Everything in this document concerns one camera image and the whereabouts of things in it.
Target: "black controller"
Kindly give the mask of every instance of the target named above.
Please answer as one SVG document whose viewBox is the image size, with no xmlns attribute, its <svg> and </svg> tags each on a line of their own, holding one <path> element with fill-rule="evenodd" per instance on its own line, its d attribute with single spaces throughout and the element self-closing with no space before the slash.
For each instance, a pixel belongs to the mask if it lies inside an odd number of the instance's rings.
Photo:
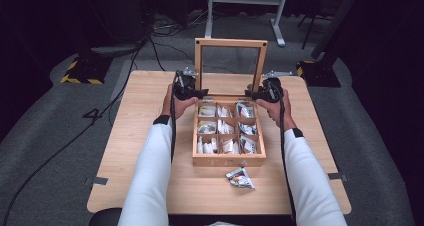
<svg viewBox="0 0 424 226">
<path fill-rule="evenodd" d="M 177 78 L 174 82 L 174 94 L 179 100 L 186 100 L 192 97 L 203 99 L 209 92 L 209 89 L 195 90 L 196 79 L 191 75 L 185 75 L 183 71 L 175 72 Z"/>
<path fill-rule="evenodd" d="M 245 95 L 253 100 L 263 99 L 270 103 L 276 103 L 283 98 L 283 88 L 281 87 L 280 79 L 267 78 L 262 81 L 263 86 L 259 86 L 258 92 L 245 90 Z"/>
</svg>

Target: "gray floor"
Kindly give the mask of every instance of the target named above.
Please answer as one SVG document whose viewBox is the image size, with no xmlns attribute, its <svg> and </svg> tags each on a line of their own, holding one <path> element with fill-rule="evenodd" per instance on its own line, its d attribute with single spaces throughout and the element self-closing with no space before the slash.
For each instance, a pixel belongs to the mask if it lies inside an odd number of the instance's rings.
<svg viewBox="0 0 424 226">
<path fill-rule="evenodd" d="M 280 25 L 287 45 L 281 48 L 276 45 L 269 18 L 223 17 L 214 22 L 212 37 L 269 40 L 264 71 L 295 72 L 298 61 L 311 59 L 314 43 L 322 34 L 312 33 L 301 50 L 307 25 L 297 28 L 300 18 L 283 17 Z M 325 26 L 318 21 L 315 28 L 323 30 Z M 200 24 L 172 37 L 152 39 L 194 59 L 194 38 L 203 37 L 204 29 Z M 193 67 L 180 51 L 162 45 L 156 48 L 166 70 Z M 104 85 L 60 83 L 74 57 L 52 70 L 54 87 L 26 112 L 0 145 L 0 218 L 29 175 L 89 125 L 90 119 L 82 116 L 94 108 L 103 110 L 123 86 L 129 55 L 113 60 Z M 236 73 L 249 73 L 251 57 L 244 50 L 226 54 L 212 51 L 205 57 L 205 71 L 229 73 L 216 68 L 225 66 Z M 141 49 L 135 62 L 139 70 L 160 70 L 151 43 Z M 351 88 L 348 69 L 338 60 L 334 70 L 341 88 L 308 89 L 334 158 L 348 178 L 344 183 L 352 205 L 352 212 L 346 215 L 348 224 L 414 225 L 404 182 Z M 113 123 L 118 107 L 119 101 L 31 179 L 13 205 L 7 225 L 88 225 L 92 214 L 86 208 L 90 186 L 85 182 L 96 176 L 112 128 L 109 121 Z"/>
</svg>

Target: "person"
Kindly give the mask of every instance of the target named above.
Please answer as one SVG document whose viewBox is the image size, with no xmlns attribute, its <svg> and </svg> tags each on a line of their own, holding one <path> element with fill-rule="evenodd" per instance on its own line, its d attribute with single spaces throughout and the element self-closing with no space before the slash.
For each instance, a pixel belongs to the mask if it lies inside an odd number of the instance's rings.
<svg viewBox="0 0 424 226">
<path fill-rule="evenodd" d="M 137 159 L 134 177 L 119 219 L 120 226 L 169 225 L 166 193 L 171 175 L 171 93 L 172 85 L 169 85 L 162 112 L 153 122 Z M 176 119 L 197 101 L 197 98 L 184 101 L 175 98 Z M 286 170 L 297 225 L 346 225 L 326 174 L 291 116 L 290 100 L 285 89 L 283 102 Z M 280 127 L 280 102 L 269 103 L 258 99 L 256 103 L 265 108 L 269 117 Z"/>
</svg>

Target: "table top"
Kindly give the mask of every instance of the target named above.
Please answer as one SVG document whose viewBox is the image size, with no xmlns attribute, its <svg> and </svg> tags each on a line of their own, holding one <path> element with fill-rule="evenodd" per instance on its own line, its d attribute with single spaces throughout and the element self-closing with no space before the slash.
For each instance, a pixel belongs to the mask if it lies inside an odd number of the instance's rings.
<svg viewBox="0 0 424 226">
<path fill-rule="evenodd" d="M 97 212 L 122 207 L 130 186 L 138 154 L 154 119 L 160 114 L 167 85 L 174 72 L 134 71 L 128 81 L 97 177 L 106 185 L 94 184 L 87 208 Z M 203 73 L 203 88 L 243 94 L 252 75 Z M 292 116 L 326 173 L 337 167 L 325 139 L 311 98 L 302 78 L 280 77 L 289 91 Z M 225 174 L 235 167 L 193 167 L 194 106 L 177 120 L 177 137 L 167 194 L 169 214 L 290 214 L 279 128 L 259 107 L 267 159 L 261 167 L 246 167 L 255 189 L 229 184 Z M 344 214 L 351 211 L 340 179 L 330 180 Z"/>
</svg>

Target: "white long-sleeved shirt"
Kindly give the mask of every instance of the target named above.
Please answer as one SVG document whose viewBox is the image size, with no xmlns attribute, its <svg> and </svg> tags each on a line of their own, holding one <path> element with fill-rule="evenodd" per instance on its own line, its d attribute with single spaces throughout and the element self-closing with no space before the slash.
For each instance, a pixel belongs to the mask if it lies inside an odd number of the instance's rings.
<svg viewBox="0 0 424 226">
<path fill-rule="evenodd" d="M 166 192 L 171 176 L 171 137 L 170 120 L 168 125 L 151 126 L 137 160 L 119 226 L 169 224 Z M 296 138 L 293 130 L 287 130 L 284 137 L 287 177 L 296 208 L 297 225 L 346 225 L 327 176 L 305 138 Z"/>
</svg>

